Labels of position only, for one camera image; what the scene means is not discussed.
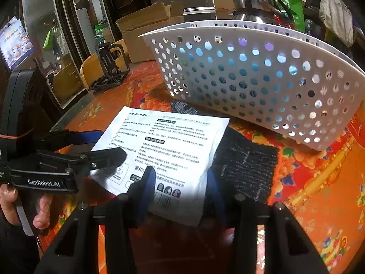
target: wooden chair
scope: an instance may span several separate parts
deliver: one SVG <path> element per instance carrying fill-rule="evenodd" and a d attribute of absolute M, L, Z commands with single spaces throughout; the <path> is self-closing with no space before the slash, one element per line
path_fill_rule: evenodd
<path fill-rule="evenodd" d="M 124 40 L 119 40 L 116 42 L 117 44 L 120 44 L 123 46 L 125 58 L 127 59 L 128 63 L 130 63 L 129 54 L 127 51 L 127 47 L 124 43 Z M 111 51 L 119 50 L 118 48 L 112 48 Z M 115 60 L 116 65 L 119 67 L 121 71 L 126 71 L 127 66 L 125 65 L 125 62 L 123 60 L 123 57 L 119 57 Z M 83 86 L 89 90 L 89 86 L 92 84 L 92 82 L 99 77 L 103 76 L 103 70 L 102 66 L 99 62 L 99 59 L 96 54 L 92 54 L 89 56 L 82 64 L 80 69 L 80 76 L 81 80 L 83 82 Z"/>
<path fill-rule="evenodd" d="M 52 90 L 59 101 L 68 100 L 83 88 L 75 65 L 69 64 L 58 72 L 52 82 Z"/>

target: laundry basket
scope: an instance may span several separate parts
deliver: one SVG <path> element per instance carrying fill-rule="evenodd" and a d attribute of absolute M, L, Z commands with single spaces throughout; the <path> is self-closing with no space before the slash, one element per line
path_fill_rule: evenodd
<path fill-rule="evenodd" d="M 326 149 L 359 107 L 365 73 L 314 37 L 279 26 L 211 20 L 141 35 L 171 96 Z"/>

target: finger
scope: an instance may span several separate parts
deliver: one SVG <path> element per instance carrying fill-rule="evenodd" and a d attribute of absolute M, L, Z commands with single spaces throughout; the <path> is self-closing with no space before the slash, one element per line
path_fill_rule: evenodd
<path fill-rule="evenodd" d="M 5 218 L 12 225 L 19 225 L 19 218 L 16 209 L 13 205 L 18 197 L 18 190 L 8 184 L 3 184 L 0 187 L 0 205 Z"/>
<path fill-rule="evenodd" d="M 33 219 L 33 225 L 38 229 L 48 228 L 50 224 L 52 195 L 45 194 L 39 200 L 40 211 Z"/>

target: table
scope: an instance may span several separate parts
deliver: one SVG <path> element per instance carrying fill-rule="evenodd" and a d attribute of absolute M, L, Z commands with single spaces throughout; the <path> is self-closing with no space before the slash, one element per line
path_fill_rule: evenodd
<path fill-rule="evenodd" d="M 67 124 L 72 131 L 104 131 L 123 106 L 170 111 L 172 100 L 156 62 L 144 62 L 132 68 L 119 87 L 83 97 L 56 128 Z M 365 112 L 359 108 L 336 141 L 321 152 L 238 118 L 231 117 L 229 123 L 253 142 L 279 148 L 268 203 L 282 201 L 291 209 L 333 274 L 346 269 L 365 238 L 363 121 Z M 87 187 L 90 204 L 113 197 L 92 180 Z M 50 229 L 39 237 L 43 249 L 75 205 L 74 197 L 54 198 Z M 99 232 L 99 272 L 106 273 L 103 228 Z M 150 214 L 141 227 L 130 230 L 138 273 L 225 273 L 232 234 L 232 229 L 209 219 L 200 228 L 191 228 Z M 264 239 L 259 228 L 258 273 L 265 265 Z"/>

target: cardboard box flap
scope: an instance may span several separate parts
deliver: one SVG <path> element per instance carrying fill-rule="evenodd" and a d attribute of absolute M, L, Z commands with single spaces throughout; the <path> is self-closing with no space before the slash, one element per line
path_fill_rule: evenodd
<path fill-rule="evenodd" d="M 183 14 L 184 4 L 181 2 L 171 2 L 171 5 L 166 7 L 163 3 L 157 3 L 118 19 L 116 24 L 122 32 L 125 32 Z"/>

